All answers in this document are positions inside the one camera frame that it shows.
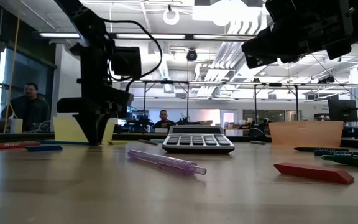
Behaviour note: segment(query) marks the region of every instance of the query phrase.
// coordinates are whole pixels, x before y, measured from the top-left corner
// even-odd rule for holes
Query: desk
[[[64,146],[62,152],[0,151],[0,223],[357,223],[358,168],[307,152],[236,143],[227,156],[172,156],[205,176],[182,177],[130,162],[126,151],[160,146]],[[273,163],[343,167],[351,185],[280,175]]]

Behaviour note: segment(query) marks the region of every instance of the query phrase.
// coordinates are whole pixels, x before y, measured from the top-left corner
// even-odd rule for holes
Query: green marker
[[[340,164],[358,167],[358,156],[354,155],[321,156],[321,158],[324,160],[334,161]]]

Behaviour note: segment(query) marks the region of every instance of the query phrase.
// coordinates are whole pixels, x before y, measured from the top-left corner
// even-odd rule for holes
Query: purple pen
[[[129,150],[128,156],[131,159],[139,159],[145,162],[150,162],[156,164],[157,167],[160,169],[177,172],[186,176],[195,174],[206,174],[206,169],[204,167],[199,167],[197,166],[197,163],[191,161],[184,161],[182,159],[160,156],[136,150]]]

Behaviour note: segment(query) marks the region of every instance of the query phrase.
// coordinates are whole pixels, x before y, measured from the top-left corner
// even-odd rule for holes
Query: ceiling
[[[141,23],[149,32],[160,34],[257,34],[267,26],[270,16],[261,6],[263,0],[220,0],[215,3],[215,14],[212,13],[204,20],[193,20],[194,17],[203,17],[206,13],[196,11],[194,0],[181,0],[170,2],[173,12],[168,12],[164,21],[164,13],[167,4],[159,1],[112,1],[109,0],[80,0],[86,7],[92,9],[98,16],[114,20],[135,20]],[[231,1],[232,5],[222,7],[222,2]],[[0,0],[0,5],[8,11],[20,15],[20,17],[40,32],[75,32],[73,25],[56,5],[54,0]],[[172,22],[178,13],[178,21]],[[240,15],[243,22],[230,22],[226,25],[224,19],[230,16]],[[139,33],[142,32],[132,24],[106,24],[109,32],[115,33]],[[117,40],[117,45],[139,46],[142,54],[142,69],[147,71],[157,64],[158,54],[150,51],[154,49],[154,43],[146,40]],[[340,60],[329,60],[326,52],[308,55],[296,64],[275,63],[263,70],[248,70],[244,65],[244,55],[241,52],[241,43],[202,42],[202,41],[164,41],[161,42],[164,49],[164,58],[170,79],[208,80],[219,81],[217,78],[232,82],[249,82],[253,78],[259,78],[261,82],[311,82],[316,83],[319,77],[327,75],[326,70],[334,70],[336,80],[347,82],[349,68],[357,65],[358,44],[353,46],[352,52]],[[187,62],[188,49],[196,49],[198,59],[195,62]],[[230,70],[226,74],[209,77],[210,67],[225,67]],[[151,77],[161,79],[160,73],[156,72]]]

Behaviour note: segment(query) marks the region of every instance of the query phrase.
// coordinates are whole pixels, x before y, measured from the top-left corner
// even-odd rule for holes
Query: computer monitor
[[[355,100],[328,100],[331,121],[358,122]]]

